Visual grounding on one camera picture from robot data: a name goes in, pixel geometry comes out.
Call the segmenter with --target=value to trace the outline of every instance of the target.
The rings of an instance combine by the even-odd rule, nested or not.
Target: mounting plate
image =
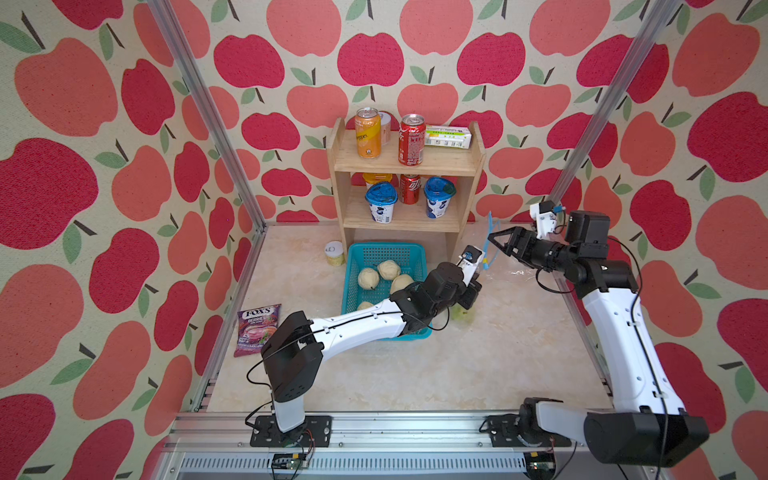
[[[518,418],[519,416],[514,413],[488,416],[486,419],[487,429],[491,436],[491,444],[494,447],[542,447],[548,449],[552,446],[550,437],[554,439],[554,446],[556,447],[573,445],[570,439],[550,432],[528,432],[523,437],[518,434]]]
[[[256,417],[256,428],[250,436],[252,447],[288,448],[299,446],[309,448],[310,436],[303,430],[312,432],[316,447],[327,447],[331,438],[331,425],[333,417],[326,415],[307,416],[303,426],[296,427],[291,432],[298,430],[300,435],[297,440],[292,440],[288,434],[277,428],[274,415],[259,415]]]

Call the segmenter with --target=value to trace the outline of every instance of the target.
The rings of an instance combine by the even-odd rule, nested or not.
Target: wooden shelf
[[[414,174],[446,175],[453,177],[474,177],[477,173],[477,161],[472,149],[430,147],[424,148],[424,161],[420,165],[408,167],[397,158],[398,134],[392,133],[392,140],[382,146],[379,158],[368,160],[357,154],[354,130],[344,130],[339,153],[336,155],[334,170],[337,172],[368,172],[372,174]]]
[[[393,135],[392,140],[384,146],[379,158],[375,160],[360,158],[357,154],[355,132],[345,130],[344,127],[344,119],[339,118],[333,127],[326,149],[344,251],[346,252],[349,245],[353,243],[355,230],[358,228],[444,232],[449,257],[447,260],[455,261],[456,243],[467,224],[472,199],[485,165],[485,145],[477,122],[473,121],[469,125],[472,143],[468,150],[425,147],[424,161],[414,167],[407,167],[398,161],[396,135]],[[427,217],[426,200],[422,190],[419,192],[419,201],[415,205],[405,205],[402,202],[395,205],[392,222],[377,223],[371,218],[371,210],[365,197],[366,188],[352,185],[352,174],[356,172],[457,177],[456,195],[451,199],[448,211],[440,218]]]
[[[399,201],[392,212],[389,223],[375,222],[371,217],[371,209],[366,200],[365,187],[352,187],[344,213],[345,228],[372,228],[375,230],[418,230],[424,232],[455,232],[461,230],[461,219],[458,215],[457,202],[451,201],[448,210],[440,218],[427,217],[424,192],[419,192],[419,201],[406,205]]]

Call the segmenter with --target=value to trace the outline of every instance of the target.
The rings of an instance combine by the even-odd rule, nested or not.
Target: floor
[[[483,248],[486,230],[468,225],[462,244]],[[357,242],[422,244],[430,269],[447,260],[441,233],[357,232]],[[269,227],[243,309],[281,303],[281,320],[296,310],[308,318],[339,314],[346,265],[328,265],[323,253],[338,239],[335,224]],[[330,359],[305,395],[306,411],[513,409],[527,396],[610,408],[565,302],[533,274],[500,254],[481,274],[483,289],[467,315],[427,339],[371,342]],[[540,279],[556,288],[549,274]],[[269,401],[266,387],[245,380],[260,356],[234,358],[235,343],[233,333],[208,412],[245,412]],[[263,367],[251,379],[266,381]]]

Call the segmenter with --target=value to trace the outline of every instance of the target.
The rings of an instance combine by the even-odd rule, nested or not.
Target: plastic bag
[[[264,344],[277,331],[280,303],[237,313],[237,348],[235,356],[260,353]]]

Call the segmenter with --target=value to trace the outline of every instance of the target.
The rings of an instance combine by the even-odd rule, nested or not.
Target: wall
[[[477,120],[489,162],[473,210],[522,212],[554,185],[643,6],[615,21],[628,2],[193,1],[210,21],[200,69],[240,102],[239,116],[222,117],[240,156],[261,163],[251,187],[273,222],[336,217],[324,139],[366,105],[395,119]],[[594,153],[607,161],[616,145],[607,131]],[[566,204],[580,200],[574,188]]]
[[[638,73],[659,71],[660,89],[641,103],[630,87],[616,154],[577,176],[581,207],[609,214],[640,262],[657,353],[712,432],[677,480],[768,478],[768,4],[746,3],[681,7]]]
[[[0,478],[146,478],[251,222],[146,3],[12,1],[0,21]]]

